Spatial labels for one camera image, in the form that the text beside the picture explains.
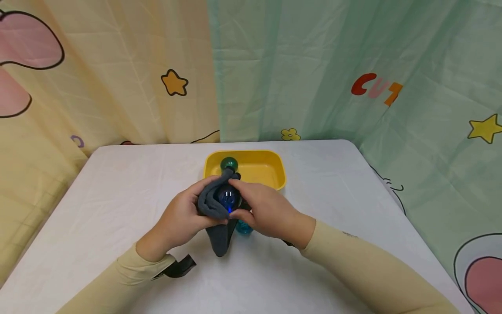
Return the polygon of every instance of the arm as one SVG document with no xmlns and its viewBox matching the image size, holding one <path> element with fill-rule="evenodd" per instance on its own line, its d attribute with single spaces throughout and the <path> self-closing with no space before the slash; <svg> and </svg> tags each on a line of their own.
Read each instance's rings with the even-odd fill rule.
<svg viewBox="0 0 502 314">
<path fill-rule="evenodd" d="M 166 255 L 169 250 L 187 243 L 203 229 L 228 222 L 199 216 L 195 207 L 203 188 L 217 178 L 205 178 L 176 195 L 155 226 L 57 314 L 128 311 L 151 279 L 174 263 L 174 257 Z"/>
<path fill-rule="evenodd" d="M 117 258 L 57 314 L 123 313 L 151 284 L 151 279 L 174 263 L 171 255 L 149 262 L 136 252 L 136 244 Z"/>
<path fill-rule="evenodd" d="M 301 254 L 326 268 L 381 313 L 458 313 L 408 265 L 363 239 L 318 221 Z"/>
<path fill-rule="evenodd" d="M 425 279 L 392 254 L 298 212 L 274 189 L 229 180 L 252 208 L 231 218 L 292 243 L 303 256 L 338 277 L 372 310 L 382 313 L 458 313 Z"/>
</svg>

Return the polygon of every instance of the teal ball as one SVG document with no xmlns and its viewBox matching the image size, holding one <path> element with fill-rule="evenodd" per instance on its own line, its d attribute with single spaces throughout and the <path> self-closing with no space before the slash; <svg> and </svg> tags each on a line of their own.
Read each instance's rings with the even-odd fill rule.
<svg viewBox="0 0 502 314">
<path fill-rule="evenodd" d="M 237 163 L 237 160 L 235 160 L 235 158 L 233 158 L 233 157 L 223 158 L 223 160 L 220 163 L 221 171 L 225 170 L 225 168 L 228 166 L 232 167 L 234 171 L 237 171 L 237 169 L 239 168 L 239 164 Z"/>
</svg>

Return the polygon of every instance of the yellow plastic container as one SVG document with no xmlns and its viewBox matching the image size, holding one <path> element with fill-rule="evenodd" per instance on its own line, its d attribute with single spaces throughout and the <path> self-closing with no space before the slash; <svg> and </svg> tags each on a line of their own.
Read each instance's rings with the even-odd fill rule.
<svg viewBox="0 0 502 314">
<path fill-rule="evenodd" d="M 268 185 L 277 191 L 286 185 L 286 172 L 281 157 L 270 150 L 227 150 L 207 156 L 204 178 L 221 175 L 220 162 L 225 157 L 237 160 L 241 180 Z"/>
</svg>

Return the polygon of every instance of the beige sleeve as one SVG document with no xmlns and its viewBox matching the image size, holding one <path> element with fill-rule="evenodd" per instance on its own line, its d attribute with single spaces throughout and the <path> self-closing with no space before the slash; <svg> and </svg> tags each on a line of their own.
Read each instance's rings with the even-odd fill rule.
<svg viewBox="0 0 502 314">
<path fill-rule="evenodd" d="M 317 221 L 301 254 L 325 267 L 377 313 L 458 310 L 404 262 L 363 239 Z"/>
<path fill-rule="evenodd" d="M 57 314 L 127 312 L 128 306 L 145 292 L 151 279 L 175 261 L 169 254 L 157 263 L 146 261 L 137 254 L 135 243 Z"/>
</svg>

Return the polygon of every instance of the black object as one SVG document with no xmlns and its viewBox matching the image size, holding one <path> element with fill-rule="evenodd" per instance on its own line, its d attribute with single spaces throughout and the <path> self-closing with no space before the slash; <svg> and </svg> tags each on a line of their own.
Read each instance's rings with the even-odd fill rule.
<svg viewBox="0 0 502 314">
<path fill-rule="evenodd" d="M 157 274 L 155 277 L 152 278 L 152 280 L 155 280 L 157 278 L 160 278 L 162 275 L 166 275 L 170 278 L 180 278 L 188 274 L 192 268 L 194 268 L 197 265 L 195 261 L 192 259 L 190 255 L 185 256 L 184 259 L 182 259 L 180 262 L 175 261 L 171 265 L 169 265 L 166 269 L 161 271 L 159 274 Z"/>
<path fill-rule="evenodd" d="M 229 218 L 228 209 L 217 201 L 218 198 L 216 193 L 222 186 L 228 185 L 228 179 L 240 179 L 240 174 L 236 173 L 235 170 L 229 166 L 223 170 L 221 177 L 211 182 L 203 189 L 197 200 L 197 210 L 201 215 L 218 220 L 228 219 L 227 225 L 206 228 L 213 252 L 218 257 L 222 257 L 227 253 L 230 239 L 237 223 L 237 220 Z"/>
</svg>

